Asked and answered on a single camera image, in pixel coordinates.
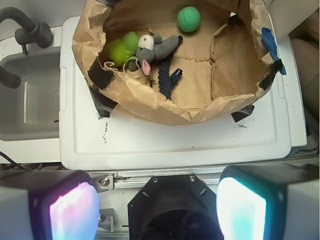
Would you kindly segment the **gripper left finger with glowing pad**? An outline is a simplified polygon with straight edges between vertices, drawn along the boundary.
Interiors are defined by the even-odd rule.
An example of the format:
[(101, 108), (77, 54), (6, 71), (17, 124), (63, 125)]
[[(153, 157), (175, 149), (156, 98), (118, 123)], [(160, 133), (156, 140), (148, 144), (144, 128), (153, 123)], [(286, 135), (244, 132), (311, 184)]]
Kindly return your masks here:
[(2, 240), (93, 240), (100, 200), (81, 170), (0, 173)]

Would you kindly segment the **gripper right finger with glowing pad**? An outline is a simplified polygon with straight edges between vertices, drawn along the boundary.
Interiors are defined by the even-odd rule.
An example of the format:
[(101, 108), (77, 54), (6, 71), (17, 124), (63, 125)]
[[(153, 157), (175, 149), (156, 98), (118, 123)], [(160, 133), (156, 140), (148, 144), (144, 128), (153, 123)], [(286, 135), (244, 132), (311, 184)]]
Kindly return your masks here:
[(216, 211), (226, 240), (318, 240), (320, 167), (229, 165), (220, 176)]

